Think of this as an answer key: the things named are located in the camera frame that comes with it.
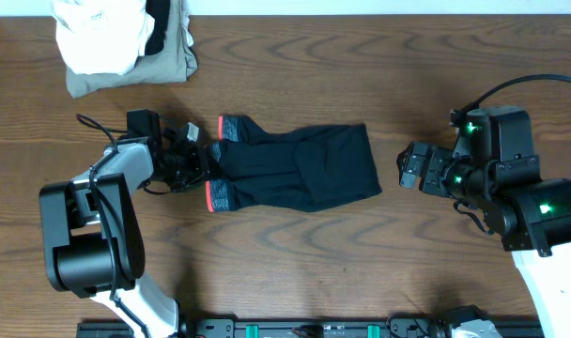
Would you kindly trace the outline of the black leggings with coral cuffs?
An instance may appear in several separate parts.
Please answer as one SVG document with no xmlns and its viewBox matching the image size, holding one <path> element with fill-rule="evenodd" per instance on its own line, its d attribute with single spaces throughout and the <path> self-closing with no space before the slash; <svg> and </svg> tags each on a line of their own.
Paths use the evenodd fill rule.
<svg viewBox="0 0 571 338">
<path fill-rule="evenodd" d="M 264 131 L 247 115 L 221 115 L 208 147 L 210 212 L 284 207 L 317 212 L 381 193 L 364 124 Z"/>
</svg>

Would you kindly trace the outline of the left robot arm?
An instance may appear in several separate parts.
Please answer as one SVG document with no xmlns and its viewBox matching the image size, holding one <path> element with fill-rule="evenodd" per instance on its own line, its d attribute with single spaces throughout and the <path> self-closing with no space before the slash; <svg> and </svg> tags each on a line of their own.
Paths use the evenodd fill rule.
<svg viewBox="0 0 571 338">
<path fill-rule="evenodd" d="M 159 114 L 130 111 L 124 130 L 86 115 L 77 120 L 109 139 L 100 160 L 39 192 L 45 270 L 51 286 L 93 300 L 116 321 L 78 325 L 79 337 L 194 337 L 196 326 L 146 272 L 143 237 L 131 200 L 153 182 L 186 192 L 209 177 L 201 130 L 162 127 Z"/>
</svg>

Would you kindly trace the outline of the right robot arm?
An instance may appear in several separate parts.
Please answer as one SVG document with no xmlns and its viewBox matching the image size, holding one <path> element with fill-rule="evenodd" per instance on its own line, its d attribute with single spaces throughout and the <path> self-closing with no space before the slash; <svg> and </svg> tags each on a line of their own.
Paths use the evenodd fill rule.
<svg viewBox="0 0 571 338">
<path fill-rule="evenodd" d="M 571 180 L 543 179 L 526 110 L 454 112 L 452 149 L 412 142 L 396 160 L 399 183 L 454 200 L 485 234 L 500 235 L 547 337 L 571 337 Z"/>
</svg>

